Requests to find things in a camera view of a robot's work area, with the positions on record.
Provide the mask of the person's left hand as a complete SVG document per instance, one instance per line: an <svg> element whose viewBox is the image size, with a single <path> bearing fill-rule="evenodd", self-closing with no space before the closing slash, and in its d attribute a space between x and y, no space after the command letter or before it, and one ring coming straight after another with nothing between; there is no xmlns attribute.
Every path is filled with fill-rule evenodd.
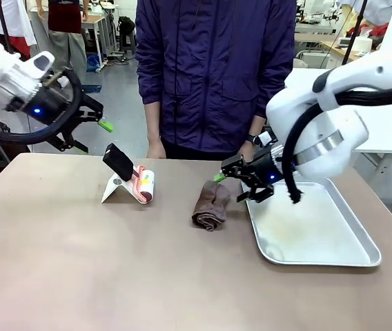
<svg viewBox="0 0 392 331"><path fill-rule="evenodd" d="M246 162L253 160L254 154L256 152L256 146L250 141L244 142L244 144L239 149L239 154L243 157Z"/></svg>

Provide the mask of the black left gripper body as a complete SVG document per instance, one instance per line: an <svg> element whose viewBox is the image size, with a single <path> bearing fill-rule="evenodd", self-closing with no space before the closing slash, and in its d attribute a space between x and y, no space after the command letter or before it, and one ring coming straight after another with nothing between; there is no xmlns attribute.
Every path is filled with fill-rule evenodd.
<svg viewBox="0 0 392 331"><path fill-rule="evenodd" d="M17 111L49 126L70 106L71 100L68 97L77 95L79 95L78 86L64 89L42 86L29 102L17 107Z"/></svg>

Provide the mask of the person's right hand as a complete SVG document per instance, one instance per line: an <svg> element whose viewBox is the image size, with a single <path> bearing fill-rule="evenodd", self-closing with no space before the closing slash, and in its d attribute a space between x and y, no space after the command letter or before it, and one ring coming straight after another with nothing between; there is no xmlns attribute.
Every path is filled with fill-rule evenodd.
<svg viewBox="0 0 392 331"><path fill-rule="evenodd" d="M166 151L161 139L154 139L148 142L147 157L149 159L165 159Z"/></svg>

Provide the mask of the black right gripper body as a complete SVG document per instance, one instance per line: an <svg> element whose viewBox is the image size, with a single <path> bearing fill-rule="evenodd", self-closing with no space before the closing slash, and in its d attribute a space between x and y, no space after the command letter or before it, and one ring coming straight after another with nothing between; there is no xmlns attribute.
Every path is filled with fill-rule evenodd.
<svg viewBox="0 0 392 331"><path fill-rule="evenodd" d="M283 146L266 146L260 148L249 165L265 184L274 184L284 180L282 171Z"/></svg>

